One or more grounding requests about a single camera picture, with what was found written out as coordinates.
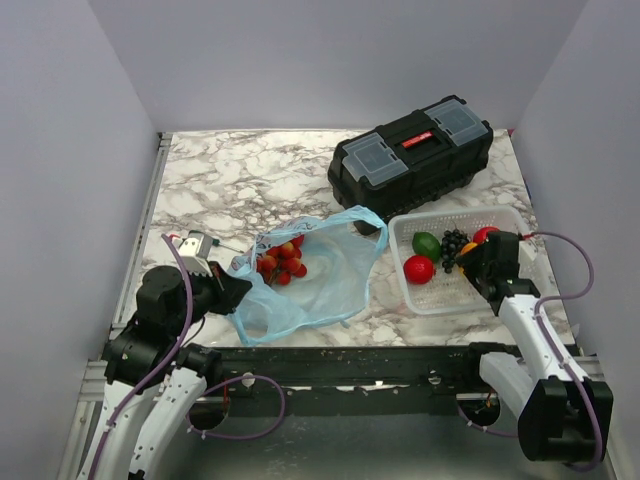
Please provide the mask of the yellow fake mango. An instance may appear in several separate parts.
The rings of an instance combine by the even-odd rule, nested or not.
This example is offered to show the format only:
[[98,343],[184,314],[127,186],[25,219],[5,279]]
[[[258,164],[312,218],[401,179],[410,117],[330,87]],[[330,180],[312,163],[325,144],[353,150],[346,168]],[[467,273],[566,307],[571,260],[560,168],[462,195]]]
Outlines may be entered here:
[[471,250],[473,250],[474,248],[476,248],[478,246],[477,243],[475,242],[469,242],[467,244],[464,245],[464,247],[459,251],[460,255],[465,255],[466,253],[470,252]]

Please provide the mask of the dark fake grapes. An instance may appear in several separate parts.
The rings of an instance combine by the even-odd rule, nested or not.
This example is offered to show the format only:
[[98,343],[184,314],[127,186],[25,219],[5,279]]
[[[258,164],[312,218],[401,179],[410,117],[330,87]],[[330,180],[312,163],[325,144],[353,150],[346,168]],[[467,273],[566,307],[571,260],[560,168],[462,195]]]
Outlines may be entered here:
[[440,243],[440,259],[446,274],[452,273],[456,257],[468,243],[469,236],[462,230],[454,229],[444,232]]

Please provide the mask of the small fake fruit cluster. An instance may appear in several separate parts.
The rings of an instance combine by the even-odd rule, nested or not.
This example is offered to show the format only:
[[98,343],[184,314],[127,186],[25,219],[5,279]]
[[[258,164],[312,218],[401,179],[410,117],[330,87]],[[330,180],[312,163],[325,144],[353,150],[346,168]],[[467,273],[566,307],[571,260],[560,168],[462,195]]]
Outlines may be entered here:
[[294,278],[304,278],[307,267],[302,262],[304,235],[298,235],[282,245],[269,248],[256,259],[256,271],[268,286],[286,286]]

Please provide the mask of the green fake fruit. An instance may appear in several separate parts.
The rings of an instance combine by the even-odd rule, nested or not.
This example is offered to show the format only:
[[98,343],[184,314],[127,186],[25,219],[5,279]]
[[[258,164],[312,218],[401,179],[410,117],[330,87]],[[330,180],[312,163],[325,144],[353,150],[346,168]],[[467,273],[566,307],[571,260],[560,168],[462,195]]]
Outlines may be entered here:
[[415,232],[412,238],[412,248],[415,255],[429,258],[437,263],[441,258],[441,243],[436,236],[429,232]]

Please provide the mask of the red fruit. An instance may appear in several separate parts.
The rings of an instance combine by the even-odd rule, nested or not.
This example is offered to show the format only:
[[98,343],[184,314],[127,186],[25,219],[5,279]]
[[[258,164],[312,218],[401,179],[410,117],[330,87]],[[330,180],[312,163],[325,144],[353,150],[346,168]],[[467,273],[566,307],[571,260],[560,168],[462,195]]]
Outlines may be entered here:
[[424,285],[433,279],[436,268],[430,258],[422,255],[413,255],[404,263],[403,272],[409,284]]

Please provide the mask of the light blue plastic bag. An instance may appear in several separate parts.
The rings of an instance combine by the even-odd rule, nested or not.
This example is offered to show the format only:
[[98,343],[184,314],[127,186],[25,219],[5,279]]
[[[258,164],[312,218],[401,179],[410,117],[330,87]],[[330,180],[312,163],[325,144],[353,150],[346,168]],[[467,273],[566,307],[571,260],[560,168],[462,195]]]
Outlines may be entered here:
[[[267,284],[257,259],[269,249],[303,236],[307,275],[288,285]],[[254,237],[228,273],[251,283],[227,318],[241,343],[256,346],[300,329],[346,324],[369,303],[369,276],[388,244],[388,227],[373,211],[355,206],[325,219],[302,216]]]

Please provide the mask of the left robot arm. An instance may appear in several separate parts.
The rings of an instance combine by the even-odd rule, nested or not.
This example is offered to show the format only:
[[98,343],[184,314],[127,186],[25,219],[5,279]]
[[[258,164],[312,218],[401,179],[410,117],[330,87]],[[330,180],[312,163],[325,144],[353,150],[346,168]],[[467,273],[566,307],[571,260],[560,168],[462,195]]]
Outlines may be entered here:
[[183,337],[208,313],[234,312],[252,285],[210,266],[210,276],[173,266],[144,274],[132,318],[103,352],[104,398],[79,478],[153,478],[197,396],[220,387],[220,352]]

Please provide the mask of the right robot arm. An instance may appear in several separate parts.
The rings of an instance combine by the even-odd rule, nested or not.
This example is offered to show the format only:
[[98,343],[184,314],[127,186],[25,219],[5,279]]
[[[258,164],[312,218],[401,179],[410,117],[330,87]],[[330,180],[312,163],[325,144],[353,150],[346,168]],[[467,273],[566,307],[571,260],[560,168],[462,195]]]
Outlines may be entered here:
[[491,231],[456,263],[520,351],[484,353],[464,362],[460,379],[469,390],[490,386],[517,420],[522,452],[531,461],[561,462],[589,471],[605,456],[614,397],[569,353],[552,328],[532,280],[520,277],[519,251],[525,237]]

